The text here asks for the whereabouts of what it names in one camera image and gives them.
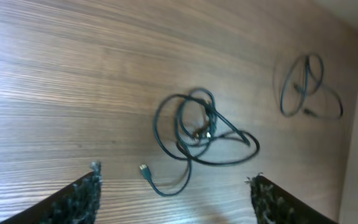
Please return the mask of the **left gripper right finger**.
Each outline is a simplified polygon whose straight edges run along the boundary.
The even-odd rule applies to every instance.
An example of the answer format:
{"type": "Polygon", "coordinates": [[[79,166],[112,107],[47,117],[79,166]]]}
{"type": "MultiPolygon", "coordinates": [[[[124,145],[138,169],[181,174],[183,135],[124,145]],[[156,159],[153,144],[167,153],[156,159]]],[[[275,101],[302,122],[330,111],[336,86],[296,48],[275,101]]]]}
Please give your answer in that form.
{"type": "Polygon", "coordinates": [[[246,184],[258,224],[336,224],[262,174],[246,184]]]}

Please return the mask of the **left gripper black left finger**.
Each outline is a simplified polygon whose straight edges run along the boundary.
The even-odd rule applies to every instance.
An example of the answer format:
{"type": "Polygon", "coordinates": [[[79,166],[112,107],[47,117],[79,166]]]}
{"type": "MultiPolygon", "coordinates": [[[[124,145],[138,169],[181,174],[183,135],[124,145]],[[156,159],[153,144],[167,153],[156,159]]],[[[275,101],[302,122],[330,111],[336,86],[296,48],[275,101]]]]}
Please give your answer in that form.
{"type": "Polygon", "coordinates": [[[1,224],[94,224],[101,205],[101,163],[91,172],[1,224]]]}

